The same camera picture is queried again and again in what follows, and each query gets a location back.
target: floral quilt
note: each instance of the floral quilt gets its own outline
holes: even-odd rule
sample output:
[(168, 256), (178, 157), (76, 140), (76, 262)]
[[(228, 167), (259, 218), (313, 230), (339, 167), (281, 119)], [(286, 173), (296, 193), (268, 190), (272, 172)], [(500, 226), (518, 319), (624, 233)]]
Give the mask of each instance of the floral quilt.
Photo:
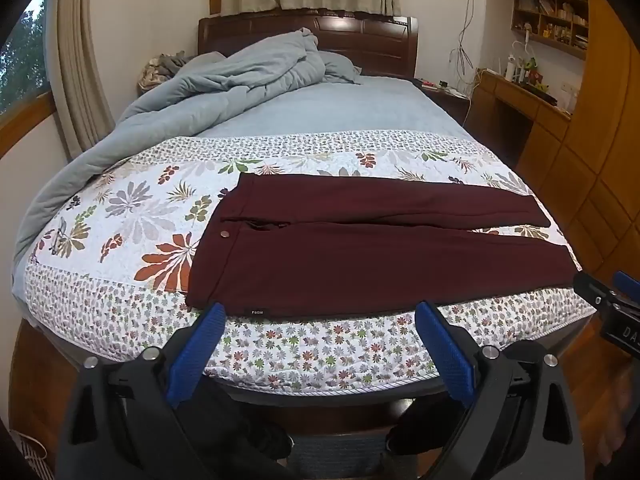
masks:
[[(475, 184), (532, 194), (481, 144), (435, 134), (177, 137), (103, 173), (49, 222), (26, 267), (31, 313), (58, 336), (112, 360), (163, 346), (198, 315), (184, 304), (193, 255), (216, 205), (245, 171)], [(549, 228), (482, 231), (567, 245), (553, 219)], [(277, 255), (255, 257), (269, 265)], [(594, 312), (560, 288), (441, 310), (480, 344), (499, 347), (539, 338)], [(230, 318), (205, 372), (243, 388), (324, 396), (437, 375), (412, 312), (308, 322)]]

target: hand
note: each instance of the hand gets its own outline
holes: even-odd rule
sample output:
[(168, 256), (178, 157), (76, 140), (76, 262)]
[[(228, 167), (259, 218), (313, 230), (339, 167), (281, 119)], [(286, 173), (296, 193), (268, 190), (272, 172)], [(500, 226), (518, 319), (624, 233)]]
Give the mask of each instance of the hand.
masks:
[(604, 465), (611, 462), (613, 454), (622, 447), (626, 432), (623, 414), (628, 410), (632, 398), (632, 366), (626, 368), (614, 381), (613, 402), (609, 409), (607, 425), (598, 443), (598, 456)]

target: white wall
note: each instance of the white wall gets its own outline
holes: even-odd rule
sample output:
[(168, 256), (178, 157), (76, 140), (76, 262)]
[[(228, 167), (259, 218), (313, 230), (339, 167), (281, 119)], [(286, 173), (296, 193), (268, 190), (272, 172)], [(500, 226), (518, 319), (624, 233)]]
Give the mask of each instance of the white wall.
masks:
[(198, 20), (208, 15), (209, 0), (91, 0), (98, 72), (116, 120), (137, 98), (149, 59), (196, 53)]
[[(523, 53), (522, 46), (514, 40), (523, 41), (521, 35), (511, 30), (511, 15), (513, 0), (486, 0), (486, 14), (484, 20), (484, 41), (480, 66), (491, 68), (498, 72), (498, 58), (502, 72), (506, 70), (507, 58), (510, 52), (516, 56)], [(550, 46), (531, 41), (529, 51), (536, 57), (542, 82), (549, 85), (548, 93), (558, 99), (558, 105), (565, 107), (569, 95), (562, 91), (563, 82), (580, 88), (584, 61)]]
[[(418, 18), (416, 77), (436, 83), (444, 80), (455, 86), (458, 83), (455, 60), (449, 59), (465, 23), (466, 0), (400, 0), (400, 4), (403, 15)], [(478, 66), (481, 58), (485, 8), (485, 0), (476, 0), (474, 18), (463, 42), (474, 66)], [(473, 77), (472, 72), (465, 75), (469, 81)]]
[(0, 160), (0, 416), (8, 421), (8, 393), (15, 336), (22, 317), (11, 294), (15, 237), (31, 200), (66, 165), (54, 116), (42, 121)]

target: blue textured pad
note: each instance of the blue textured pad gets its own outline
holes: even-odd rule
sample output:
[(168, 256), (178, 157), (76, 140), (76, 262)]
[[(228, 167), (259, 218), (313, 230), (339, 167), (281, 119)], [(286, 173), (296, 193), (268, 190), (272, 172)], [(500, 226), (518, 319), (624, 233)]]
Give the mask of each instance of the blue textured pad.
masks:
[(166, 400), (175, 409), (183, 400), (191, 399), (200, 381), (202, 371), (225, 331), (225, 307), (216, 303), (204, 318), (180, 352), (169, 370), (169, 387)]
[(640, 303), (640, 282), (636, 282), (631, 276), (619, 270), (613, 275), (613, 284), (632, 301)]
[(415, 309), (415, 328), (451, 398), (471, 407), (476, 394), (473, 367), (424, 302)]

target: light blue bed sheet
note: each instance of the light blue bed sheet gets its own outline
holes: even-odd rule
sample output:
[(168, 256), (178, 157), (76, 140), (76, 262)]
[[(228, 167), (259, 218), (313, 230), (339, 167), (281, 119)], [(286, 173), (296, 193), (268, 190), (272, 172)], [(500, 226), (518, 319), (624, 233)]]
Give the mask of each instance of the light blue bed sheet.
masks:
[(363, 77), (361, 84), (320, 83), (280, 95), (199, 137), (417, 130), (472, 137), (410, 81)]

